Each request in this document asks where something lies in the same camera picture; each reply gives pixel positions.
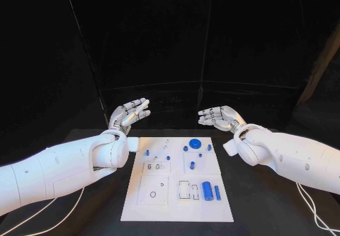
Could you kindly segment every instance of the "white board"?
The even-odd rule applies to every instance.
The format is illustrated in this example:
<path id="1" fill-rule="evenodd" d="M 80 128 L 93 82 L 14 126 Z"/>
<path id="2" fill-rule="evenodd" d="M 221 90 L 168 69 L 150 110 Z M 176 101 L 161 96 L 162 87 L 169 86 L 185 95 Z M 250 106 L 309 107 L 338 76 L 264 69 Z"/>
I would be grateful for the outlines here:
<path id="1" fill-rule="evenodd" d="M 199 149 L 189 146 L 192 139 L 140 138 L 122 221 L 234 222 L 212 139 L 195 138 L 202 142 Z M 205 200 L 205 181 L 212 184 L 212 201 Z"/>

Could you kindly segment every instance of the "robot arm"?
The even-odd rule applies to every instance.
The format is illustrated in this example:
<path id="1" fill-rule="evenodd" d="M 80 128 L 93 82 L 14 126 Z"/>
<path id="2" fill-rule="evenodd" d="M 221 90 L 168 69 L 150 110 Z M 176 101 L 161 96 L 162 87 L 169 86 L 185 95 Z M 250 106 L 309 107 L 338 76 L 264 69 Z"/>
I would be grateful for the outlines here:
<path id="1" fill-rule="evenodd" d="M 101 135 L 47 148 L 0 167 L 0 216 L 29 203 L 71 194 L 125 166 L 129 151 L 139 151 L 139 138 L 127 138 L 130 125 L 150 115 L 148 105 L 146 98 L 125 104 Z"/>
<path id="2" fill-rule="evenodd" d="M 267 165 L 295 182 L 340 194 L 339 150 L 312 139 L 247 124 L 228 106 L 207 109 L 199 115 L 199 124 L 234 133 L 234 139 L 224 144 L 231 156 L 240 154 L 251 166 Z"/>

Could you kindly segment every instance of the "small blue part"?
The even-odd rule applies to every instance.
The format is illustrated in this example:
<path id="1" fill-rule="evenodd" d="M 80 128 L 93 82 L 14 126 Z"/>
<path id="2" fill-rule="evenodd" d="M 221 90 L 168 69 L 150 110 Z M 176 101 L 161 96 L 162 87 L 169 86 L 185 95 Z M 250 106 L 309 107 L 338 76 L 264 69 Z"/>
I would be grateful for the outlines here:
<path id="1" fill-rule="evenodd" d="M 191 142 L 189 142 L 189 145 L 194 149 L 199 149 L 201 146 L 202 146 L 202 143 L 198 139 L 192 139 Z"/>
<path id="2" fill-rule="evenodd" d="M 195 169 L 195 162 L 192 161 L 191 163 L 191 169 L 194 170 Z"/>
<path id="3" fill-rule="evenodd" d="M 218 189 L 218 186 L 215 186 L 215 192 L 217 192 L 217 200 L 221 201 L 221 195 L 220 195 L 220 189 Z"/>
<path id="4" fill-rule="evenodd" d="M 212 191 L 211 182 L 208 182 L 208 181 L 204 182 L 202 187 L 204 187 L 205 200 L 212 201 L 214 200 L 214 191 Z"/>

